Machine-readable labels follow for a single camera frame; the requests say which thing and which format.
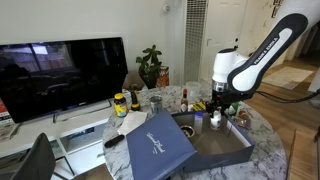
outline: cable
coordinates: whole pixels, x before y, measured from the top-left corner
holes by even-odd
[[[278,96],[275,96],[275,95],[272,95],[270,93],[267,93],[267,92],[263,92],[263,91],[256,91],[255,93],[258,93],[260,94],[261,96],[267,98],[267,99],[270,99],[272,101],[275,101],[277,103],[299,103],[299,102],[302,102],[302,101],[307,101],[317,95],[320,94],[320,89],[318,89],[316,92],[310,94],[309,96],[306,96],[304,98],[300,98],[300,99],[284,99],[284,98],[281,98],[281,97],[278,97]]]
[[[320,109],[320,103],[315,104],[315,103],[312,103],[311,100],[308,100],[308,104],[315,109]]]

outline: yellow bottle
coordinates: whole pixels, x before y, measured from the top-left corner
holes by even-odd
[[[118,117],[125,117],[129,112],[126,98],[123,97],[122,93],[114,95],[114,110]]]

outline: box lid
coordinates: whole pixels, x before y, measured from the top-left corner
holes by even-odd
[[[171,114],[159,114],[126,136],[134,179],[164,179],[184,167],[196,150]]]

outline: chair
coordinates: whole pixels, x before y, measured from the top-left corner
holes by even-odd
[[[55,176],[66,180],[65,177],[54,172],[56,159],[51,149],[49,140],[44,133],[41,133],[21,166],[16,172],[0,174],[0,179],[10,180],[49,180],[54,174]]]

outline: small bottle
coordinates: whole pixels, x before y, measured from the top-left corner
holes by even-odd
[[[132,111],[140,111],[140,103],[138,101],[137,90],[135,86],[130,86],[130,94],[131,94],[131,110]]]
[[[202,131],[202,112],[201,111],[197,111],[194,114],[193,129],[194,129],[196,135],[200,135],[201,134],[201,131]]]
[[[228,115],[235,116],[237,114],[238,107],[239,107],[239,102],[232,103],[228,109]]]
[[[193,105],[192,105],[192,104],[190,104],[190,105],[188,106],[188,112],[191,112],[191,111],[193,111]]]
[[[114,95],[114,110],[118,117],[125,117],[129,112],[126,98],[122,93]]]
[[[183,97],[181,99],[181,112],[187,112],[188,110],[188,99],[187,99],[187,89],[183,90]]]
[[[219,130],[221,124],[221,113],[219,111],[214,111],[213,118],[211,118],[210,127],[213,130]]]

